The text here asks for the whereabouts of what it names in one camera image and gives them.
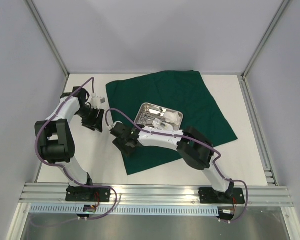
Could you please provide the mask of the stainless steel instrument tray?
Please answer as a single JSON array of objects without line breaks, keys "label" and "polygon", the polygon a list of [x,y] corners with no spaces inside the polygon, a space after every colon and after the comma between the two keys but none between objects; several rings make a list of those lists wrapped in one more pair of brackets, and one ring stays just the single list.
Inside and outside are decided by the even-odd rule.
[{"label": "stainless steel instrument tray", "polygon": [[140,119],[140,117],[141,117],[141,115],[142,114],[146,114],[145,112],[146,111],[154,111],[154,112],[156,112],[156,111],[158,111],[158,112],[174,112],[174,113],[178,113],[178,115],[179,115],[179,120],[178,120],[178,122],[176,123],[176,124],[173,124],[173,123],[169,123],[169,122],[166,122],[165,120],[164,120],[164,118],[162,117],[158,117],[158,118],[155,118],[155,119],[159,119],[160,121],[162,121],[162,122],[166,122],[166,123],[168,123],[168,124],[170,124],[172,127],[173,127],[173,130],[172,131],[177,131],[177,130],[179,130],[180,129],[180,126],[181,126],[181,123],[182,123],[182,120],[183,120],[183,114],[181,113],[181,112],[179,112],[179,111],[176,111],[176,110],[172,110],[172,109],[169,109],[169,108],[165,108],[165,107],[161,107],[161,106],[157,106],[157,105],[154,105],[154,104],[151,104],[151,103],[143,103],[142,105],[141,105],[141,107],[140,107],[140,109],[139,109],[139,111],[138,111],[138,113],[137,113],[137,115],[136,115],[136,117],[135,117],[135,120],[134,120],[134,122],[137,124],[137,125],[143,125],[143,126],[146,126],[146,127],[149,127],[149,128],[152,128],[152,129],[155,129],[154,127],[153,127],[153,125],[152,125],[152,122],[150,122],[149,124],[140,124],[140,122],[139,122],[139,119]]}]

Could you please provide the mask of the clear suture packet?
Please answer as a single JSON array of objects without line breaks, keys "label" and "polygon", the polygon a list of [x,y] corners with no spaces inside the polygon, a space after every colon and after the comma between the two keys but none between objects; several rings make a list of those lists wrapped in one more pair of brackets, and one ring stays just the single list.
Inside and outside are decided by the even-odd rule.
[{"label": "clear suture packet", "polygon": [[172,131],[173,130],[173,127],[170,124],[160,121],[157,118],[153,120],[152,125],[155,129],[158,129],[158,130],[163,130],[163,131],[165,131],[165,130]]}]

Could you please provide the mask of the white gauze pad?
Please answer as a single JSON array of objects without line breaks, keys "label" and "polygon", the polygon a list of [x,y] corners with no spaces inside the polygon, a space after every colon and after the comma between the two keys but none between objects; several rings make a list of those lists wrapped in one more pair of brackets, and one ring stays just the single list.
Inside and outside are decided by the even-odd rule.
[{"label": "white gauze pad", "polygon": [[170,122],[170,123],[173,123],[173,124],[176,124],[179,120],[179,115],[177,112],[165,112],[163,114],[163,118],[166,122]]}]

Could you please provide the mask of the dark green surgical drape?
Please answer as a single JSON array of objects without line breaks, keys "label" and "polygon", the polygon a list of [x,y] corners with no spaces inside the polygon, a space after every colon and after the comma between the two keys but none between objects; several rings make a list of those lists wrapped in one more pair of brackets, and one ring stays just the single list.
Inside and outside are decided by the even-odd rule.
[{"label": "dark green surgical drape", "polygon": [[150,103],[183,114],[180,128],[194,127],[217,147],[237,140],[217,103],[197,71],[162,71],[106,84],[114,122],[131,123],[119,112],[135,119],[141,105]]}]

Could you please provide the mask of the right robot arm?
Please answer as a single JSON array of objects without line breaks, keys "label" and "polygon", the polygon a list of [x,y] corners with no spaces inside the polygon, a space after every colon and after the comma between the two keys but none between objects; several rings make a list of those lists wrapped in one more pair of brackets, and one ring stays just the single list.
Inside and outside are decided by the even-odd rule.
[{"label": "right robot arm", "polygon": [[216,166],[221,154],[193,127],[185,130],[168,131],[153,129],[143,125],[128,127],[116,122],[110,128],[115,136],[113,144],[128,156],[137,147],[158,147],[176,151],[187,166],[201,171],[211,184],[216,199],[222,203],[233,197],[234,184]]}]

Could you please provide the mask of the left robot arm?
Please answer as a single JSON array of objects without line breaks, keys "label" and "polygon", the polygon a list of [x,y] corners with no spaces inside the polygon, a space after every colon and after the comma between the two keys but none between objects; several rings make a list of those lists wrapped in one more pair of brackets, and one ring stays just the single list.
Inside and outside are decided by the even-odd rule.
[{"label": "left robot arm", "polygon": [[81,118],[81,125],[89,130],[102,132],[105,98],[89,93],[82,87],[63,93],[54,112],[45,120],[35,123],[35,153],[39,160],[58,168],[71,187],[78,187],[77,194],[83,200],[93,198],[95,189],[90,175],[75,158],[75,143],[70,130],[74,116]]}]

